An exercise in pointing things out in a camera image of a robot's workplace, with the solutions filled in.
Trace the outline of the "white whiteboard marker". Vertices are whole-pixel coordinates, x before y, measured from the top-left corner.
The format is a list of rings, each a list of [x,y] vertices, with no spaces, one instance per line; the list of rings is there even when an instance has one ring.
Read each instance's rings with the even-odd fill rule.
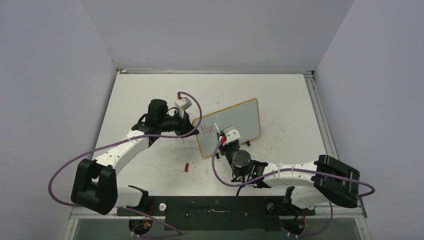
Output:
[[[216,130],[216,136],[218,138],[219,137],[222,137],[222,136],[225,136],[224,131],[219,128],[219,126],[218,126],[218,124],[216,122],[214,122],[214,127],[215,127],[215,130]]]

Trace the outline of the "yellow framed whiteboard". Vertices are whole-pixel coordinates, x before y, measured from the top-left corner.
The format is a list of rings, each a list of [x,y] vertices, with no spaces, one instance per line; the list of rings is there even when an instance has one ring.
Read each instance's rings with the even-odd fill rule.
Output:
[[[202,116],[202,119],[196,118],[192,121],[194,126],[200,124],[196,140],[200,154],[204,158],[211,157],[218,144],[214,122],[221,130],[235,127],[240,133],[239,142],[241,144],[252,141],[261,135],[259,101],[257,98],[251,98],[206,114]]]

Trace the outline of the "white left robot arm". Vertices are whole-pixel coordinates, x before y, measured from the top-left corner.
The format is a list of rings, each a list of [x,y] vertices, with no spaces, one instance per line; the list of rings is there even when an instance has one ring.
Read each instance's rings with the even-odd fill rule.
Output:
[[[129,207],[138,216],[144,215],[149,210],[149,201],[143,196],[148,192],[132,185],[119,186],[117,176],[164,133],[173,132],[175,138],[199,134],[187,113],[191,105],[188,97],[179,97],[172,107],[173,114],[169,114],[171,108],[165,100],[151,100],[147,113],[140,117],[119,144],[93,160],[79,162],[70,197],[72,203],[101,215],[123,207]]]

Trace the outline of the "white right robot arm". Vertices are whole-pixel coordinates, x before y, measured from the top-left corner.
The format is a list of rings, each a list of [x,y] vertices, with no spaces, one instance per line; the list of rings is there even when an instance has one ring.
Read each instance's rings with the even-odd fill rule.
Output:
[[[227,159],[235,178],[233,187],[286,187],[282,205],[289,214],[320,203],[351,209],[358,205],[360,172],[330,155],[306,163],[274,164],[253,160],[237,141],[223,144],[222,140],[214,154]]]

